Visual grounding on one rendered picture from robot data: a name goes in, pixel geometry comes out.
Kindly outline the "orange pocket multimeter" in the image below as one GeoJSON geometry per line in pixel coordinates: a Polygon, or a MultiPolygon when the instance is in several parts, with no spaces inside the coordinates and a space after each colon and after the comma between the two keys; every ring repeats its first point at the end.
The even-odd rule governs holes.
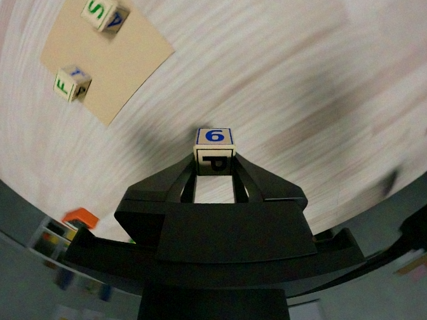
{"type": "Polygon", "coordinates": [[[87,229],[94,228],[98,218],[83,207],[78,206],[64,211],[59,220],[72,230],[78,230],[80,226],[85,226],[87,229]]]}

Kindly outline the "tan square mat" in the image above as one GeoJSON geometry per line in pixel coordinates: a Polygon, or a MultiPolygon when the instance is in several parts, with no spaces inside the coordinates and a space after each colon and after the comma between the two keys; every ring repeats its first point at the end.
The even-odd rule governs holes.
{"type": "Polygon", "coordinates": [[[77,63],[92,76],[78,99],[106,126],[177,50],[134,0],[118,32],[101,30],[82,11],[88,0],[66,0],[39,58],[56,75],[77,63]]]}

